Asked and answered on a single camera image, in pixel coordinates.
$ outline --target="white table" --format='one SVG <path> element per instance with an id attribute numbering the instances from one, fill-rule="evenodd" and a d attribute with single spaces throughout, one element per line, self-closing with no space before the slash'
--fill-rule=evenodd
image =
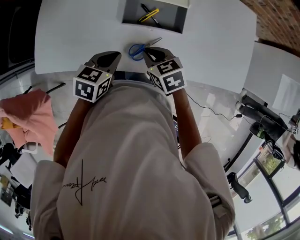
<path id="1" fill-rule="evenodd" d="M 254 46 L 256 15 L 239 0 L 191 0 L 183 34 L 122 24 L 125 0 L 43 0 L 36 41 L 36 73 L 77 70 L 94 54 L 119 51 L 119 71 L 146 72 L 127 53 L 157 37 L 155 46 L 178 56 L 188 80 L 240 92 Z"/>

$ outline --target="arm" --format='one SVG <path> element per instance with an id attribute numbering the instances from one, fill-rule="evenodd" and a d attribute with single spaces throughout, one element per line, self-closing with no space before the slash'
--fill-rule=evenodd
<path id="1" fill-rule="evenodd" d="M 30 215 L 37 240 L 63 239 L 56 202 L 60 194 L 65 168 L 52 161 L 40 161 L 32 184 Z"/>
<path id="2" fill-rule="evenodd" d="M 214 214 L 216 239 L 226 237 L 234 223 L 233 199 L 217 150 L 203 143 L 184 89 L 173 93 L 182 157 L 209 198 Z"/>
<path id="3" fill-rule="evenodd" d="M 60 135 L 54 152 L 54 162 L 67 167 L 70 156 L 80 137 L 86 114 L 93 103 L 78 99 L 67 124 Z"/>
<path id="4" fill-rule="evenodd" d="M 201 144 L 201 137 L 196 124 L 188 96 L 184 89 L 173 93 L 175 108 L 177 113 L 178 132 L 182 158 L 197 145 Z"/>

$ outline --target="brick wall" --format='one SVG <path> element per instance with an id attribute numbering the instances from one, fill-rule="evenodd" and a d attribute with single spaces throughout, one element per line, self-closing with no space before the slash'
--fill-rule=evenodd
<path id="1" fill-rule="evenodd" d="M 292 0 L 241 0 L 257 14 L 256 35 L 300 52 L 300 11 Z"/>

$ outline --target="pink towel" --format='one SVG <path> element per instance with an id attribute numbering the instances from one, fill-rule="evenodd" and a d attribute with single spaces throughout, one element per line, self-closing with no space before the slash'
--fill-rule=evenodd
<path id="1" fill-rule="evenodd" d="M 50 156 L 58 127 L 54 121 L 50 96 L 41 89 L 0 101 L 0 117 L 8 117 L 21 128 L 7 129 L 17 148 L 40 143 Z"/>

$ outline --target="floor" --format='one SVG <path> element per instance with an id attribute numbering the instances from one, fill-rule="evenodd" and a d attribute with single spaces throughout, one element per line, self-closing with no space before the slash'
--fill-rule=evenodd
<path id="1" fill-rule="evenodd" d="M 0 99 L 11 98 L 21 94 L 30 86 L 33 86 L 33 89 L 40 88 L 47 91 L 61 82 L 65 82 L 65 86 L 50 93 L 53 115 L 59 126 L 68 120 L 77 100 L 72 93 L 73 74 L 74 72 L 63 72 L 37 75 L 32 69 L 19 75 L 18 78 L 2 84 L 0 86 Z M 195 102 L 201 106 L 212 108 L 215 113 L 222 113 L 228 119 L 237 114 L 235 103 L 239 100 L 239 95 L 236 93 L 195 82 L 188 82 L 186 90 Z M 172 111 L 176 114 L 172 96 L 169 96 L 169 100 L 172 105 Z M 225 164 L 228 158 L 235 156 L 244 143 L 250 132 L 250 124 L 243 118 L 234 118 L 228 121 L 223 116 L 215 116 L 211 110 L 199 107 L 191 99 L 190 104 L 198 123 L 202 141 L 213 143 L 219 152 L 222 163 Z M 62 130 L 63 128 L 58 131 L 54 145 L 59 139 Z M 1 136 L 7 138 L 3 131 Z"/>

